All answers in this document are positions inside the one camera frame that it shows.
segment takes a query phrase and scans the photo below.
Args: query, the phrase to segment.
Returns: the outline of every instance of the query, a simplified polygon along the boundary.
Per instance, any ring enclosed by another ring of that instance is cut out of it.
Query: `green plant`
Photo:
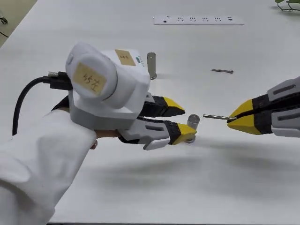
[[[282,8],[279,4],[282,3],[283,1],[285,0],[275,0],[275,2],[277,3],[277,6],[278,8],[281,9],[281,11],[300,11],[300,9],[296,9],[296,8],[293,8],[290,4],[291,3],[297,3],[297,4],[300,4],[300,0],[289,0],[289,1],[286,1],[287,5],[289,8]]]

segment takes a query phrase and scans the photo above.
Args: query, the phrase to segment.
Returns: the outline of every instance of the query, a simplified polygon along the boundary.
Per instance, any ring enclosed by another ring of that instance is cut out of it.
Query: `metal cylinder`
[[[198,127],[198,124],[200,122],[200,118],[198,115],[196,114],[192,114],[188,117],[188,120],[187,120],[187,125],[195,130],[197,130],[197,127]],[[196,136],[194,135],[193,138],[191,139],[187,139],[185,142],[186,143],[193,143],[196,139]]]
[[[154,80],[157,78],[156,74],[156,54],[154,52],[150,52],[147,54],[147,67],[150,75],[150,79]]]

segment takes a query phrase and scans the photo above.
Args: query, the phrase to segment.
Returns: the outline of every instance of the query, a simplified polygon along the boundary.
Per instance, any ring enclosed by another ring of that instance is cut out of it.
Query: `metal rod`
[[[236,117],[216,116],[216,115],[206,115],[206,114],[204,114],[203,117],[211,118],[211,119],[218,119],[218,120],[229,120],[229,121],[234,121],[237,119]]]

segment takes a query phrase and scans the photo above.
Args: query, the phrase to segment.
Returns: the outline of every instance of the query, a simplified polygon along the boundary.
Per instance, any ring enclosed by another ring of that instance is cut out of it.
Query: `black cable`
[[[35,86],[38,83],[47,83],[49,81],[48,77],[39,77],[31,81],[29,84],[26,85],[26,87],[22,90],[17,103],[15,105],[15,112],[14,112],[14,118],[13,118],[13,136],[18,133],[18,122],[19,122],[19,116],[20,116],[20,109],[23,103],[23,100],[28,93],[28,91]]]
[[[43,76],[34,79],[26,87],[22,90],[17,103],[15,104],[15,112],[13,118],[13,136],[18,133],[18,123],[19,123],[19,116],[20,110],[23,103],[23,100],[28,93],[28,91],[38,83],[48,83],[50,84],[51,89],[58,89],[58,90],[72,90],[73,86],[68,77],[66,72],[50,72],[48,76]]]
[[[3,34],[1,31],[0,31],[0,34],[2,34],[3,36],[9,38],[9,36],[7,36],[6,34]]]

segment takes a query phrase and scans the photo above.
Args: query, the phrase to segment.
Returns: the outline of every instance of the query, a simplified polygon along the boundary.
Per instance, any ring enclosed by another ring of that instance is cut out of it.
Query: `floor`
[[[10,36],[36,2],[37,0],[0,0],[0,14],[8,21],[7,24],[0,22],[0,32]],[[0,47],[7,40],[4,35],[0,34]]]

